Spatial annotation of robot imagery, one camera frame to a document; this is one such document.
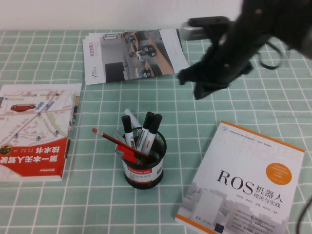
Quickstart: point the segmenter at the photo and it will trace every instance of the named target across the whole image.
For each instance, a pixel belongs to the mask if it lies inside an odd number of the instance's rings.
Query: red book cover
[[[0,181],[61,180],[75,92],[5,93],[0,100]]]

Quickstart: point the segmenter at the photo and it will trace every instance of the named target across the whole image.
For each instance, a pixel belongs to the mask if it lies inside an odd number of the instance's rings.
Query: pen
[[[106,133],[100,133],[96,128],[93,128],[92,129],[92,132],[94,132],[95,134],[97,135],[101,135],[102,137],[104,137],[105,139],[108,139],[110,140],[111,142],[117,144],[117,145],[121,145],[123,146],[124,148],[132,151],[135,153],[135,156],[136,157],[139,157],[141,161],[144,161],[144,162],[147,162],[147,163],[153,163],[156,161],[156,158],[153,158],[153,157],[150,157],[150,156],[147,156],[143,153],[141,153],[140,151],[137,151],[136,149],[133,149],[131,146],[127,145],[127,144],[124,144],[122,143],[121,141],[111,137],[110,135],[106,134]]]
[[[126,142],[129,146],[135,149],[136,144],[135,144],[135,140],[134,140],[133,133],[132,133],[130,116],[123,116],[121,120],[123,123],[123,128],[125,130]]]
[[[135,128],[141,127],[141,124],[138,122],[137,118],[131,113],[129,109],[125,110],[125,114],[130,116],[131,122]]]
[[[153,145],[156,133],[158,131],[158,128],[160,126],[160,122],[162,120],[162,115],[156,114],[153,118],[153,121],[151,123],[150,130],[146,136],[146,139],[144,141],[143,147],[142,147],[142,153],[148,155],[151,147]]]
[[[138,140],[136,142],[136,149],[139,150],[139,151],[142,150],[142,146],[144,144],[144,141],[146,139],[146,136],[148,134],[150,126],[152,124],[153,118],[154,118],[154,113],[148,112],[146,114],[146,117],[145,117],[145,120],[144,120],[144,123],[143,123],[143,126],[142,126],[142,130],[141,130],[140,135],[138,137]]]
[[[120,140],[122,143],[126,143],[125,139],[121,136],[120,132],[118,130],[115,131],[115,137]]]

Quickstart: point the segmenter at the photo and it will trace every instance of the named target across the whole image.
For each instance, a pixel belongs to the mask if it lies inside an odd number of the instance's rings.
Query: red car illustration
[[[21,105],[13,105],[11,107],[11,111],[22,112],[22,111],[35,109],[35,108],[36,108],[36,105],[34,104],[21,104]]]

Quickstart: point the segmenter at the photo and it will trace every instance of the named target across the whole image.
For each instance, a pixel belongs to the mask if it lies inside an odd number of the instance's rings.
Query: red label
[[[37,146],[1,146],[0,165],[20,176],[62,176],[68,139]]]
[[[146,175],[146,174],[152,173],[152,169],[138,170],[138,169],[133,169],[129,166],[128,166],[128,170],[134,174],[139,174],[139,175]]]
[[[149,147],[149,146],[150,146],[150,143],[151,143],[151,141],[149,140],[149,141],[147,142],[146,147]]]

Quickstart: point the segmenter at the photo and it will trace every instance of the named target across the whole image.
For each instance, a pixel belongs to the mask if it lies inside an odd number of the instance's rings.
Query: book
[[[0,181],[62,180],[80,90],[81,84],[2,87]]]
[[[176,29],[90,33],[82,45],[87,85],[173,75],[188,67]]]
[[[222,121],[175,216],[210,234],[284,234],[304,150]]]

